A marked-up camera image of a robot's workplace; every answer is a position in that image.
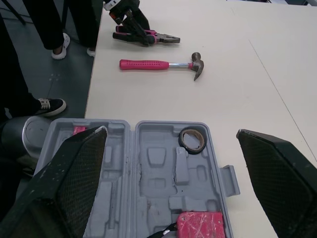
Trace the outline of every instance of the gray plastic tool case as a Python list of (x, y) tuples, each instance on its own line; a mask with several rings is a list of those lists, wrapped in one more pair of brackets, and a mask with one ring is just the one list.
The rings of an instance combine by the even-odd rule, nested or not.
[[(146, 238), (175, 222), (183, 211), (221, 211), (233, 238), (225, 198), (240, 194), (233, 166), (217, 166), (203, 123), (141, 121), (131, 131), (123, 120), (57, 119), (50, 125), (35, 173), (54, 156), (75, 126), (104, 125), (108, 137), (100, 184), (84, 237)], [(179, 147), (178, 135), (194, 126), (208, 139), (202, 153)], [(175, 238), (176, 232), (166, 237)]]

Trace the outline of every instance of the white sneaker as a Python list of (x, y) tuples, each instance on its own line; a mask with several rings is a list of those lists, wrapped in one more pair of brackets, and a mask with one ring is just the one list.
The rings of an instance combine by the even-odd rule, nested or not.
[(91, 51), (89, 48), (87, 48), (87, 54), (88, 54), (90, 57), (95, 57), (95, 56), (96, 56), (96, 51)]
[(54, 60), (62, 60), (66, 56), (66, 49), (69, 46), (70, 37), (66, 33), (63, 33), (63, 36), (64, 36), (64, 44), (63, 44), (61, 53), (58, 55), (55, 55), (52, 51), (52, 58)]

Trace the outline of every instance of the person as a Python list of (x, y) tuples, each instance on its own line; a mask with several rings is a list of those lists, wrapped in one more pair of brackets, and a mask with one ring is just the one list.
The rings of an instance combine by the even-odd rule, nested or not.
[(19, 59), (4, 20), (0, 14), (1, 42), (5, 45), (1, 51), (0, 59), (0, 123), (8, 120), (5, 108), (9, 109), (11, 116), (55, 116), (66, 108), (63, 99), (35, 99), (29, 93), (25, 83)]
[[(95, 56), (99, 26), (91, 0), (65, 0), (72, 14), (80, 43), (87, 47), (87, 54)], [(66, 56), (70, 37), (63, 33), (62, 23), (53, 0), (23, 0), (29, 15), (52, 58), (61, 60)]]

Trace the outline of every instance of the black tape roll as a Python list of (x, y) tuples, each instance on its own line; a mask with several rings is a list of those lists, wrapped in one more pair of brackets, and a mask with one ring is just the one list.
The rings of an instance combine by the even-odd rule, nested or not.
[[(189, 136), (194, 136), (195, 138), (197, 138), (199, 140), (199, 145), (186, 144), (186, 141), (185, 141), (186, 138), (184, 138), (184, 136), (186, 134)], [(187, 152), (191, 155), (197, 155), (197, 154), (201, 153), (206, 146), (206, 142), (207, 142), (207, 139), (205, 138), (205, 136), (200, 131), (198, 131), (195, 127), (184, 128), (179, 133), (179, 136), (178, 136), (178, 144), (181, 147), (184, 147), (185, 150), (187, 150)]]

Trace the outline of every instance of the hammer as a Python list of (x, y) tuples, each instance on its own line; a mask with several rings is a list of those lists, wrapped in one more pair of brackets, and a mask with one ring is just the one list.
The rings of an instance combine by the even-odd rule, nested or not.
[(143, 69), (143, 70), (165, 70), (168, 68), (188, 68), (196, 72), (194, 81), (202, 74), (204, 62), (201, 60), (200, 53), (192, 54), (192, 63), (169, 63), (159, 60), (120, 60), (120, 69)]

